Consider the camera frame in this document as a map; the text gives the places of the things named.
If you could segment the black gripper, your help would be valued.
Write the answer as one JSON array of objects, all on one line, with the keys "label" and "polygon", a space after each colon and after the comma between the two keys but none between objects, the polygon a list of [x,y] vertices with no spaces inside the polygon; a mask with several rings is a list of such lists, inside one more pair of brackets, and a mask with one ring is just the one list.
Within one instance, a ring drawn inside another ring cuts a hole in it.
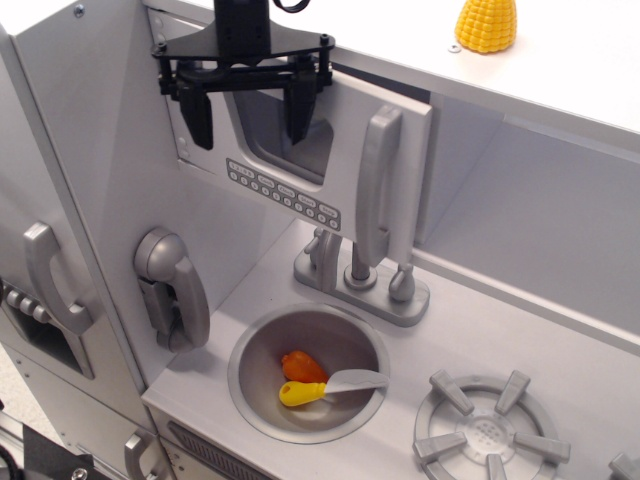
[{"label": "black gripper", "polygon": [[158,43],[152,56],[161,93],[179,99],[193,142],[212,150],[212,92],[284,89],[287,135],[293,145],[304,140],[316,95],[332,84],[334,47],[327,34],[272,22],[268,1],[216,1],[210,25]]}]

